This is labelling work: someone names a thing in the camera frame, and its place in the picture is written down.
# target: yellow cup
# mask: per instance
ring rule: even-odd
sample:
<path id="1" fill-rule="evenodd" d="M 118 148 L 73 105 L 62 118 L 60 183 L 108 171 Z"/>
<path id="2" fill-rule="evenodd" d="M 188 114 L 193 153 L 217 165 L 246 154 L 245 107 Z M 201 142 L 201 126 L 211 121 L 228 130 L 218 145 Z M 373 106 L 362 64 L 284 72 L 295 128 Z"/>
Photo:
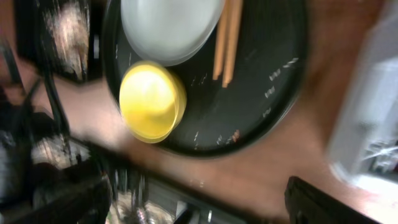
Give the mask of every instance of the yellow cup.
<path id="1" fill-rule="evenodd" d="M 123 78 L 119 103 L 121 114 L 139 140 L 164 140 L 181 121 L 187 95 L 181 81 L 153 62 L 138 62 Z"/>

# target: black tray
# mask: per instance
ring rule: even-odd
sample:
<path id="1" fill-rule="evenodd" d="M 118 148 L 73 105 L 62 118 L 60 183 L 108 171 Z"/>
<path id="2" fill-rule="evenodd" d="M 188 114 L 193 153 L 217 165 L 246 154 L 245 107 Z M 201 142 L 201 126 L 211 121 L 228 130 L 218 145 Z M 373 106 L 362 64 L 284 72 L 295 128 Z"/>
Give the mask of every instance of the black tray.
<path id="1" fill-rule="evenodd" d="M 193 157 L 237 151 L 267 133 L 292 106 L 307 56 L 304 0 L 244 2 L 234 77 L 227 88 L 212 80 L 216 28 L 191 59 L 167 67 L 187 91 L 180 124 L 160 147 Z M 103 70 L 115 100 L 130 65 L 142 60 L 130 47 L 120 0 L 108 1 L 101 39 Z M 233 135 L 239 130 L 234 142 Z"/>

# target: white container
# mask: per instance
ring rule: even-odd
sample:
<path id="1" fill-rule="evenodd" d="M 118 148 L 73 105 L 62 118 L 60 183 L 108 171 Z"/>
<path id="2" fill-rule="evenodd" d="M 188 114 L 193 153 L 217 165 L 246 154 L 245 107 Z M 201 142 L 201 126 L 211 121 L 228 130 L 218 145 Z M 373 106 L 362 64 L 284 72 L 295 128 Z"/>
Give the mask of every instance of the white container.
<path id="1" fill-rule="evenodd" d="M 122 0 L 124 33 L 144 60 L 163 66 L 198 52 L 217 25 L 224 0 Z"/>

